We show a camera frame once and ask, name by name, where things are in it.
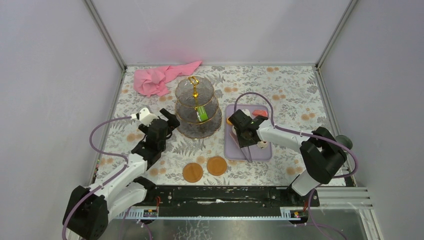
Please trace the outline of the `three-tier glass cake stand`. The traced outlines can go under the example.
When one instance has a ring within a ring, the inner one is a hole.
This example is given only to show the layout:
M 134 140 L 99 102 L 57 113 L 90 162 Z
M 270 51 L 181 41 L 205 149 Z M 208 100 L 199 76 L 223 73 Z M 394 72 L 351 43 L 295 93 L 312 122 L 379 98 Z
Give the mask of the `three-tier glass cake stand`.
M 180 122 L 177 130 L 190 139 L 212 136 L 222 125 L 222 111 L 215 88 L 208 78 L 189 76 L 179 82 L 175 89 L 175 115 Z M 209 117 L 199 122 L 196 107 L 204 106 Z

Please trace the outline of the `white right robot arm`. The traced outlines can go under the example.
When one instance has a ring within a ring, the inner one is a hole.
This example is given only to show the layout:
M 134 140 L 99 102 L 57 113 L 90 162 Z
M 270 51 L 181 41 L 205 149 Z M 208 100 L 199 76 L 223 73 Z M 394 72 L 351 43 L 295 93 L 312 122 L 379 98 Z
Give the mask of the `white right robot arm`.
M 328 184 L 347 160 L 344 146 L 324 127 L 307 132 L 282 128 L 268 117 L 251 118 L 240 109 L 228 120 L 235 129 L 240 148 L 267 142 L 301 155 L 305 170 L 293 180 L 286 193 L 287 201 L 293 206 L 301 205 L 312 189 Z

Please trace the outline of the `pink handled tongs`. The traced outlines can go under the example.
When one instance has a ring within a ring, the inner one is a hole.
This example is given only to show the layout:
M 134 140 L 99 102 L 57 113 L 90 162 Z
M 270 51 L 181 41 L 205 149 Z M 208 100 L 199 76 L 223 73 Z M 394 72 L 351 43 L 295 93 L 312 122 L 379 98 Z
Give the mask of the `pink handled tongs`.
M 230 132 L 229 136 L 233 142 L 233 147 L 230 150 L 230 154 L 229 154 L 230 159 L 239 160 L 239 161 L 244 159 L 245 161 L 252 163 L 253 159 L 252 159 L 252 153 L 250 151 L 250 147 L 249 146 L 240 147 L 237 135 L 235 133 Z

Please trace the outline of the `green striped cake piece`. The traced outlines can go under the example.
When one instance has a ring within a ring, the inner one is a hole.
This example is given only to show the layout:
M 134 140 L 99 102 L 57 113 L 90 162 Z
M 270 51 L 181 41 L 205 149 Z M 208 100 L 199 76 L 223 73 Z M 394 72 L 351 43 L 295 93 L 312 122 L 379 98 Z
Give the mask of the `green striped cake piece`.
M 199 122 L 205 122 L 209 119 L 208 114 L 204 106 L 196 107 L 196 115 Z

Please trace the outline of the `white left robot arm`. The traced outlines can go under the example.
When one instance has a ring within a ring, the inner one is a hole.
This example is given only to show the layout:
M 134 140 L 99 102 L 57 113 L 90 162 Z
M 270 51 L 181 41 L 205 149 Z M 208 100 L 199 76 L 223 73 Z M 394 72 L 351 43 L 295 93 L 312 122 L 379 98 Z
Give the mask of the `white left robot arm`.
M 70 230 L 85 240 L 97 240 L 109 222 L 136 203 L 152 204 L 155 192 L 135 180 L 151 168 L 166 150 L 166 141 L 180 126 L 177 116 L 162 108 L 164 118 L 145 107 L 126 116 L 139 121 L 144 137 L 128 156 L 121 154 L 124 162 L 111 171 L 104 180 L 87 187 L 77 186 L 71 193 L 63 217 L 62 238 Z

